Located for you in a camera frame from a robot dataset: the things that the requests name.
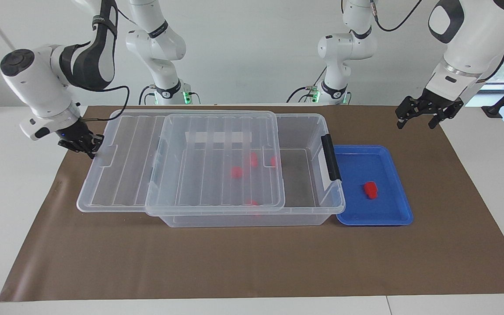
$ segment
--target clear plastic storage box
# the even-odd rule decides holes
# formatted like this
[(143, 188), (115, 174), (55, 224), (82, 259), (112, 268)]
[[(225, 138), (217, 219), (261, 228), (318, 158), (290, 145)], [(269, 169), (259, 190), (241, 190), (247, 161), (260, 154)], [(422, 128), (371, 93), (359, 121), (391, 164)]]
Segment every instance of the clear plastic storage box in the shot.
[(77, 205), (170, 227), (319, 225), (345, 208), (318, 114), (126, 110), (108, 123)]

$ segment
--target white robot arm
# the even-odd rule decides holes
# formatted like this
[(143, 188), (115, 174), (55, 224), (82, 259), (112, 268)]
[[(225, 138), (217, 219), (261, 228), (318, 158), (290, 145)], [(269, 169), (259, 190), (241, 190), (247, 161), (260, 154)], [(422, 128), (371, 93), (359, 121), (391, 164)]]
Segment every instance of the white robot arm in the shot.
[(130, 0), (135, 23), (142, 30), (128, 32), (126, 46), (148, 67), (160, 105), (188, 104), (190, 86), (184, 84), (172, 61), (184, 58), (186, 43), (168, 25), (157, 0)]
[(318, 102), (341, 104), (351, 75), (348, 60), (363, 60), (374, 55), (377, 48), (372, 32), (370, 0), (347, 0), (343, 9), (343, 22), (351, 31), (348, 34), (331, 34), (318, 42), (318, 55), (328, 65), (326, 76), (318, 84)]
[(34, 116), (20, 124), (32, 140), (55, 132), (58, 143), (94, 158), (102, 135), (93, 134), (66, 91), (70, 85), (102, 90), (114, 79), (118, 8), (114, 0), (75, 0), (94, 17), (92, 40), (70, 46), (18, 49), (0, 63), (3, 78)]
[(454, 118), (462, 93), (478, 82), (504, 51), (504, 0), (440, 0), (428, 22), (432, 35), (447, 44), (419, 98), (408, 96), (396, 109), (398, 128), (409, 119), (432, 114), (430, 128)]

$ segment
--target plastic box lid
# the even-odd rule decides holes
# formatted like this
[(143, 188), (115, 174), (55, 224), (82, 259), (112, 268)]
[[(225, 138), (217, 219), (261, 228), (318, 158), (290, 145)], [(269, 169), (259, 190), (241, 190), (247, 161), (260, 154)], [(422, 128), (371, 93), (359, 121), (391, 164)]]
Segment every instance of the plastic box lid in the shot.
[(272, 112), (177, 113), (162, 126), (146, 212), (238, 215), (285, 204)]
[[(172, 117), (172, 119), (167, 119), (170, 115), (176, 115)], [(186, 116), (193, 116), (194, 118), (188, 118), (193, 122), (198, 122), (202, 120), (204, 117), (210, 117), (211, 120), (222, 120), (224, 122), (231, 121), (231, 126), (237, 126), (240, 123), (240, 128), (247, 128), (248, 122), (250, 122), (250, 132), (254, 130), (251, 134), (246, 135), (247, 131), (245, 129), (238, 130), (236, 129), (220, 129), (220, 131), (213, 131), (212, 137), (213, 142), (210, 143), (213, 147), (217, 147), (218, 145), (222, 145), (223, 148), (226, 145), (226, 140), (230, 140), (231, 148), (235, 146), (235, 148), (240, 145), (242, 147), (242, 152), (245, 150), (255, 151), (256, 148), (261, 148), (262, 151), (258, 151), (256, 155), (258, 156), (258, 167), (266, 168), (268, 171), (264, 172), (254, 172), (255, 176), (257, 174), (262, 174), (262, 177), (259, 179), (250, 179), (249, 183), (242, 183), (242, 191), (243, 195), (241, 200), (232, 199), (230, 205), (224, 205), (220, 203), (216, 205), (216, 203), (211, 202), (211, 205), (208, 205), (207, 202), (204, 202), (200, 199), (199, 203), (195, 205), (201, 205), (202, 209), (200, 211), (214, 211), (216, 209), (219, 212), (220, 206), (223, 209), (227, 210), (238, 210), (238, 207), (248, 208), (254, 206), (254, 211), (270, 211), (280, 209), (285, 204), (284, 198), (284, 186), (283, 186), (283, 177), (281, 173), (280, 167), (280, 150), (279, 150), (279, 140), (278, 140), (278, 132), (277, 132), (277, 118), (275, 114), (271, 112), (251, 112), (251, 111), (226, 111), (226, 110), (126, 110), (124, 114), (116, 119), (108, 122), (106, 125), (106, 129), (104, 131), (104, 142), (100, 150), (98, 151), (92, 165), (88, 171), (86, 180), (81, 189), (80, 195), (77, 200), (77, 207), (79, 210), (83, 212), (89, 213), (113, 213), (113, 212), (134, 212), (134, 213), (143, 213), (148, 212), (146, 208), (146, 198), (148, 197), (148, 190), (154, 193), (152, 189), (150, 189), (150, 182), (154, 182), (154, 184), (162, 184), (166, 183), (165, 180), (156, 181), (152, 179), (152, 175), (159, 175), (158, 168), (154, 169), (154, 164), (162, 161), (162, 158), (168, 158), (168, 153), (165, 152), (165, 156), (157, 155), (156, 152), (159, 147), (159, 142), (163, 140), (163, 145), (161, 146), (164, 150), (168, 148), (170, 145), (175, 145), (182, 143), (181, 141), (172, 141), (176, 137), (180, 140), (180, 137), (187, 138), (190, 136), (190, 130), (175, 132), (174, 129), (170, 127), (165, 127), (165, 122), (168, 124), (174, 124), (176, 122), (176, 126), (180, 126), (178, 120), (185, 120)], [(170, 130), (170, 138), (163, 139), (161, 134)], [(231, 132), (230, 137), (226, 137), (224, 135), (225, 132)], [(194, 134), (196, 138), (205, 137), (206, 141), (201, 143), (197, 142), (198, 146), (202, 146), (205, 149), (205, 145), (210, 137), (210, 134), (207, 130), (199, 131), (200, 133)], [(240, 179), (244, 179), (245, 174), (248, 167), (245, 165), (246, 155), (244, 153), (241, 154), (241, 163), (226, 163), (226, 167), (230, 167), (231, 170), (233, 167), (241, 167), (242, 168), (242, 176)], [(275, 167), (272, 166), (272, 160), (276, 163)], [(204, 168), (204, 172), (209, 172), (209, 168)], [(210, 179), (219, 177), (220, 175), (228, 176), (226, 173), (218, 174), (212, 173)], [(165, 185), (164, 187), (175, 187), (174, 183), (170, 182), (170, 185)], [(205, 187), (206, 189), (210, 186), (210, 181), (207, 179), (200, 184), (200, 187)], [(262, 198), (259, 201), (255, 199), (246, 199), (248, 193), (244, 193), (246, 187), (270, 187), (270, 191), (266, 192), (262, 195)], [(163, 202), (166, 207), (168, 207), (167, 199), (161, 199), (161, 196), (157, 195), (157, 201)], [(172, 203), (173, 207), (175, 207), (176, 214), (180, 215), (179, 209), (183, 209), (184, 207), (193, 207), (192, 202), (181, 201), (180, 198), (175, 199), (176, 202)], [(155, 205), (151, 202), (151, 208), (154, 211), (158, 211), (159, 207), (154, 207)]]

